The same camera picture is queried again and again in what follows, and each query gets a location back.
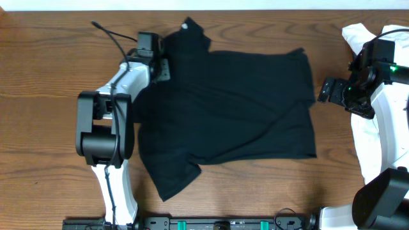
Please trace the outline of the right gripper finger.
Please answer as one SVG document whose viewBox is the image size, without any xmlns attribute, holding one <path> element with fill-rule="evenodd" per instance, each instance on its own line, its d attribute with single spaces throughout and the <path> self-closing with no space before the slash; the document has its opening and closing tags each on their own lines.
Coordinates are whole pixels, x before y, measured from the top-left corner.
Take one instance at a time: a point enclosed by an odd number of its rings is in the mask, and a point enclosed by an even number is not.
<svg viewBox="0 0 409 230">
<path fill-rule="evenodd" d="M 325 82 L 323 83 L 320 93 L 318 95 L 317 101 L 321 103 L 325 103 L 329 101 L 329 98 L 333 92 L 335 84 L 335 79 L 333 77 L 327 77 Z"/>
<path fill-rule="evenodd" d="M 331 83 L 329 89 L 329 102 L 333 104 L 344 104 L 344 92 L 348 87 L 348 83 L 346 81 L 334 81 Z"/>
</svg>

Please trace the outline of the black t-shirt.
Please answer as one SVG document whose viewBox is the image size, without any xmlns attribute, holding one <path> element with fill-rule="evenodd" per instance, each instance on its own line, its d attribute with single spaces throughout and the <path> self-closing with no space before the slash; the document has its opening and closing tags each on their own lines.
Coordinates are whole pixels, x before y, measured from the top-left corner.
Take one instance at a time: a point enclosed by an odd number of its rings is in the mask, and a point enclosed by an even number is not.
<svg viewBox="0 0 409 230">
<path fill-rule="evenodd" d="M 151 83 L 134 102 L 139 154 L 163 201 L 194 181 L 202 165 L 316 156 L 304 50 L 251 54 L 210 45 L 186 18 L 164 40 L 170 78 Z"/>
</svg>

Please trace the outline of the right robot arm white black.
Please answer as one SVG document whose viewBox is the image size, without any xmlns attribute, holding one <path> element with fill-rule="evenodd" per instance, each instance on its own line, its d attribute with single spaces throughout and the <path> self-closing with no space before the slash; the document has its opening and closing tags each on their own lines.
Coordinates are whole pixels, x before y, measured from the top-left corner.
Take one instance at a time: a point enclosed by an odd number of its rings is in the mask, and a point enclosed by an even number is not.
<svg viewBox="0 0 409 230">
<path fill-rule="evenodd" d="M 408 229 L 408 68 L 375 62 L 350 80 L 327 79 L 319 100 L 342 105 L 356 120 L 354 141 L 366 184 L 353 202 L 325 207 L 317 229 Z M 358 123 L 374 125 L 371 137 Z"/>
</svg>

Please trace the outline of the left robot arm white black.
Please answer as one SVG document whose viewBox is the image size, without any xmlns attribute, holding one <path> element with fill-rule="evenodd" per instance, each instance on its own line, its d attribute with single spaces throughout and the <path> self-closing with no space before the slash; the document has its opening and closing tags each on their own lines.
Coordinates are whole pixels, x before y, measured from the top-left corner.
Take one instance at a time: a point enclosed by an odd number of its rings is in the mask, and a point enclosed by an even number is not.
<svg viewBox="0 0 409 230">
<path fill-rule="evenodd" d="M 135 143 L 132 104 L 148 84 L 169 78 L 166 59 L 160 60 L 158 70 L 142 62 L 122 62 L 118 72 L 104 86 L 79 94 L 75 148 L 98 179 L 105 216 L 102 220 L 66 220 L 63 229 L 138 229 L 141 226 L 128 171 Z"/>
</svg>

